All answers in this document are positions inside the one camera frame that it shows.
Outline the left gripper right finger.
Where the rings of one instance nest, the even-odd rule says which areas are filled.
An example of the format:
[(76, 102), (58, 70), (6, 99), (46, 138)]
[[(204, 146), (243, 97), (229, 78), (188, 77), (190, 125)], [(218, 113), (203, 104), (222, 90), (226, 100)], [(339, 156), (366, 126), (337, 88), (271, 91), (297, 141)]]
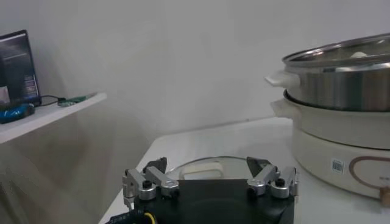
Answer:
[(267, 191), (278, 199), (297, 197), (299, 180), (297, 169), (287, 166), (280, 170), (266, 159), (246, 158), (252, 178), (247, 180), (247, 193), (250, 198), (263, 196)]

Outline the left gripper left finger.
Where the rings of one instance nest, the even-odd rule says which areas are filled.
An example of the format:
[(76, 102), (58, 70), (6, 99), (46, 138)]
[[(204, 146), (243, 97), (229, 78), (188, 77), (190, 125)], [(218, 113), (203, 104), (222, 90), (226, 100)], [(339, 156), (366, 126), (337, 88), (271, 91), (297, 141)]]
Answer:
[(157, 198), (157, 192), (163, 198), (175, 200), (180, 195), (177, 180), (166, 174), (168, 160), (161, 157), (149, 161), (141, 172), (136, 169), (126, 169), (122, 176), (122, 193), (124, 205), (131, 211), (135, 209), (135, 200), (152, 201)]

